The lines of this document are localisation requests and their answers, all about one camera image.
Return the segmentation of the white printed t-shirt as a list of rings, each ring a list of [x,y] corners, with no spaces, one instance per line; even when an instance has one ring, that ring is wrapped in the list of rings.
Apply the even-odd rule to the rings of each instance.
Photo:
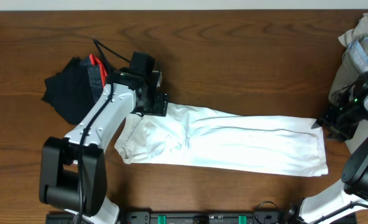
[[[130,114],[114,147],[124,163],[318,177],[328,173],[313,118],[239,116],[169,103],[164,117]]]

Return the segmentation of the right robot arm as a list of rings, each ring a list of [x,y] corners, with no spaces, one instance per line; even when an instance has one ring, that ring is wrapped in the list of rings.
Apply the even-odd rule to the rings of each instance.
[[[327,126],[332,138],[346,142],[351,155],[340,180],[292,208],[289,223],[355,223],[351,214],[368,210],[368,72],[335,94],[338,103],[315,125]]]

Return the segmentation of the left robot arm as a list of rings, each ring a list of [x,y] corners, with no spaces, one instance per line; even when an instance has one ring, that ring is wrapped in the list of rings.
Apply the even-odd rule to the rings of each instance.
[[[113,70],[100,99],[64,138],[42,148],[39,200],[73,214],[74,223],[118,223],[119,207],[106,196],[104,153],[129,114],[167,114],[161,72],[149,54],[134,52],[128,67]]]

